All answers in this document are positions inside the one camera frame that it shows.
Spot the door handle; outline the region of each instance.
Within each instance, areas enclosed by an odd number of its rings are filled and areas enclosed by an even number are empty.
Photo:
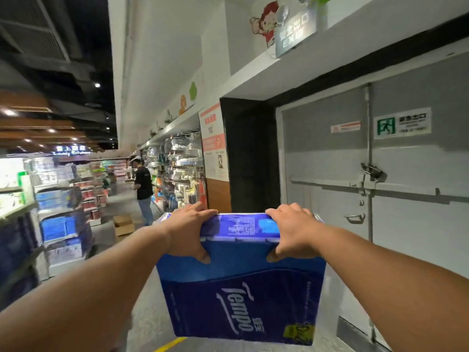
[[[361,213],[359,215],[344,215],[344,217],[348,219],[359,219],[360,221],[363,221],[365,219],[365,214]]]

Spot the jeans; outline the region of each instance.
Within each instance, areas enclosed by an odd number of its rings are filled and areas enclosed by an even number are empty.
[[[143,200],[137,200],[142,216],[145,220],[145,226],[151,226],[153,224],[153,212],[151,212],[151,197]]]

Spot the metal door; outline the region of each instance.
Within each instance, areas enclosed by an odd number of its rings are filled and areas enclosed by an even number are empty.
[[[357,188],[360,163],[367,162],[366,113],[360,88],[284,111],[283,128],[288,203],[367,239],[367,202]],[[359,130],[331,132],[331,126],[356,121]],[[341,317],[370,336],[367,313],[343,283],[341,297]]]
[[[430,107],[432,121],[431,134],[372,142],[387,174],[372,199],[373,242],[467,278],[468,89],[467,53],[372,84],[373,117]]]

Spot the yellow floor line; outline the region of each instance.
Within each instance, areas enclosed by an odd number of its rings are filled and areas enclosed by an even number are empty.
[[[165,351],[167,351],[168,349],[173,348],[174,346],[176,346],[178,343],[181,343],[181,342],[184,341],[186,338],[187,338],[187,337],[178,337],[178,338],[176,338],[174,341],[171,341],[170,343],[165,344],[163,347],[160,347],[160,348],[157,349],[155,352],[165,352]]]

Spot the yellow label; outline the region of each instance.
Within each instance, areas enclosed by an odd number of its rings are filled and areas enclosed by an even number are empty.
[[[310,344],[313,342],[314,326],[310,323],[296,323],[288,325],[283,331],[283,337],[291,338],[300,344]]]

